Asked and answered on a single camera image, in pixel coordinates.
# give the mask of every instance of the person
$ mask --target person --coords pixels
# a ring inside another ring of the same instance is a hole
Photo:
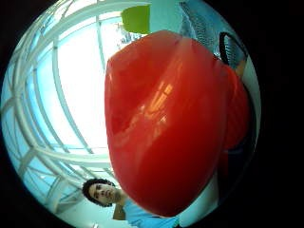
[[[138,228],[173,228],[179,226],[179,217],[161,218],[143,210],[112,181],[90,179],[83,184],[83,195],[91,202],[102,207],[116,204],[113,218],[125,219]]]

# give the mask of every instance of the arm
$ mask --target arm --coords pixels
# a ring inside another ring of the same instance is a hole
[[[242,76],[243,76],[245,66],[246,66],[246,61],[245,61],[245,60],[241,60],[241,61],[239,62],[239,64],[237,65],[236,74],[237,74],[237,76],[238,76],[240,79],[241,79]]]

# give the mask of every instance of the black background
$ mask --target black background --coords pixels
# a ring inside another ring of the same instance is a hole
[[[1,84],[10,56],[22,34],[33,20],[54,2],[2,0]],[[285,211],[288,211],[282,208],[285,200],[282,189],[286,186],[289,176],[285,173],[286,162],[282,163],[281,158],[292,151],[293,143],[290,139],[295,132],[292,130],[292,120],[297,120],[294,115],[297,109],[295,110],[293,103],[295,91],[290,88],[299,82],[298,71],[288,64],[288,59],[296,59],[299,35],[295,35],[295,31],[299,28],[298,20],[303,16],[301,7],[292,1],[275,1],[269,5],[266,5],[266,0],[206,2],[232,25],[249,50],[260,86],[262,120],[256,155],[242,182],[220,208],[193,227],[273,227],[282,221]],[[292,55],[283,59],[286,48],[293,50]],[[28,193],[10,166],[6,153],[1,135],[0,222],[7,224],[3,227],[69,227]]]

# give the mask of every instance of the green object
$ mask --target green object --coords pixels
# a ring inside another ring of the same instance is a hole
[[[122,11],[123,27],[129,32],[148,34],[150,32],[150,6],[137,6]]]

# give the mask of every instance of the dark hair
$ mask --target dark hair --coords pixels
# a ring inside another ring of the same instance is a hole
[[[90,180],[87,180],[86,182],[84,182],[84,184],[83,184],[83,194],[88,200],[90,200],[91,202],[94,202],[95,204],[100,205],[102,207],[112,206],[112,203],[103,204],[103,203],[99,202],[98,200],[92,198],[89,195],[88,189],[94,183],[108,184],[108,185],[111,185],[111,186],[114,186],[114,187],[115,187],[115,184],[113,182],[111,182],[110,180],[106,180],[106,179],[90,179]]]

